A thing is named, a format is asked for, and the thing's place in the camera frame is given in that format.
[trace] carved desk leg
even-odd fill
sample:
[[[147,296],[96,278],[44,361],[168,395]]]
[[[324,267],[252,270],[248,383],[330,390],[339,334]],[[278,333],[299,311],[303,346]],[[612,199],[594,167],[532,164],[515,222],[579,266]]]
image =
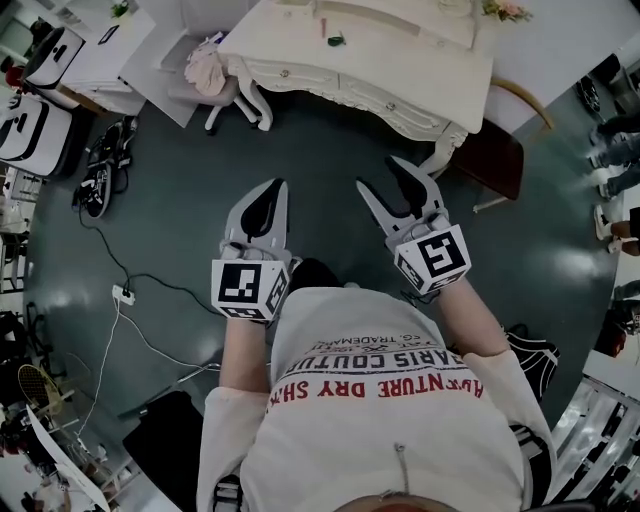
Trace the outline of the carved desk leg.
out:
[[[271,107],[269,107],[269,104],[266,102],[262,94],[260,94],[260,91],[251,77],[251,73],[249,73],[244,62],[242,62],[242,59],[239,57],[229,58],[228,69],[230,75],[238,77],[238,85],[240,86],[240,91],[244,97],[258,110],[258,112],[260,112],[262,119],[260,120],[260,123],[258,123],[258,128],[262,131],[268,132],[269,128],[271,128],[271,124],[273,123]]]
[[[436,141],[436,149],[429,158],[420,164],[420,170],[427,174],[444,170],[451,160],[451,156],[456,148],[462,146],[467,138],[468,132],[455,123],[449,123],[446,130]]]

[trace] ornate white desk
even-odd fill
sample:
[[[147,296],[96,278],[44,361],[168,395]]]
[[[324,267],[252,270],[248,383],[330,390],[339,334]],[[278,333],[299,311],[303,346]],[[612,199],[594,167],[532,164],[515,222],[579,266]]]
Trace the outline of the ornate white desk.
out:
[[[409,139],[435,141],[435,153],[421,165],[431,173],[482,126],[496,22],[482,16],[479,4],[261,0],[219,52],[260,111],[261,130],[269,130],[273,115],[256,83],[271,91],[309,91],[372,112]],[[340,34],[346,44],[327,44]]]

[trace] red item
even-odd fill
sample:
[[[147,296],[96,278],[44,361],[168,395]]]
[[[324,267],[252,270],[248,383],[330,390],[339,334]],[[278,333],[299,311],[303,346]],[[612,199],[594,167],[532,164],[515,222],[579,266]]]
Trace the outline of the red item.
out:
[[[4,74],[4,79],[11,87],[22,87],[23,71],[24,68],[22,66],[12,66]]]

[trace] dark green floor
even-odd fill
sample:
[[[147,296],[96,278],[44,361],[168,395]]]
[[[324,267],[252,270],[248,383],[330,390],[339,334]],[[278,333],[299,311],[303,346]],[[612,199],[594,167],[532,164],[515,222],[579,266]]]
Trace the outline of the dark green floor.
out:
[[[207,302],[210,263],[218,255],[230,207],[252,187],[281,177],[290,189],[292,252],[319,258],[339,278],[362,287],[395,296],[409,289],[354,180],[362,176],[394,190],[384,157],[394,154],[418,163],[428,144],[402,138],[371,114],[305,93],[267,98],[275,115],[271,132],[250,129],[232,107],[219,119],[215,137],[204,132],[206,110],[182,129],[147,105],[134,141],[129,189],[95,222],[113,252],[131,273],[150,272],[191,288]],[[585,182],[589,167],[584,154],[594,121],[571,91],[554,103],[551,114],[557,122],[554,132],[527,139],[534,122],[519,134],[526,170],[517,202],[474,215],[472,206],[487,199],[479,185],[453,171],[439,183],[452,219],[462,224],[474,265],[471,282],[502,323],[524,322],[561,351],[543,403],[553,425],[595,343],[616,256],[602,250],[593,233],[597,195]],[[106,124],[95,123],[91,140]],[[111,288],[122,284],[124,275],[98,234],[84,230],[70,208],[82,169],[62,184],[47,185],[41,195],[29,244],[33,268],[27,300],[46,315],[48,337],[71,375],[86,377],[86,370],[68,353],[91,368],[91,376],[78,385],[93,396],[115,318]],[[135,292],[135,306],[125,311],[151,343],[199,364],[220,351],[224,322],[188,295],[146,280],[135,283]],[[150,352],[123,322],[106,364],[92,430],[117,445],[135,422],[123,423],[116,416],[188,372]],[[215,382],[215,374],[202,375],[184,389],[201,404]],[[89,398],[79,395],[75,405],[86,411]]]

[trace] black and white marker cube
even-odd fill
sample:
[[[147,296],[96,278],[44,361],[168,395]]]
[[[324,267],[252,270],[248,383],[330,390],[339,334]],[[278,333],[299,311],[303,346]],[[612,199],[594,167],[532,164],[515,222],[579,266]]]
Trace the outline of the black and white marker cube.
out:
[[[423,295],[455,283],[471,268],[459,225],[398,245],[394,263]]]
[[[282,261],[213,260],[211,304],[229,318],[271,320],[289,287]]]

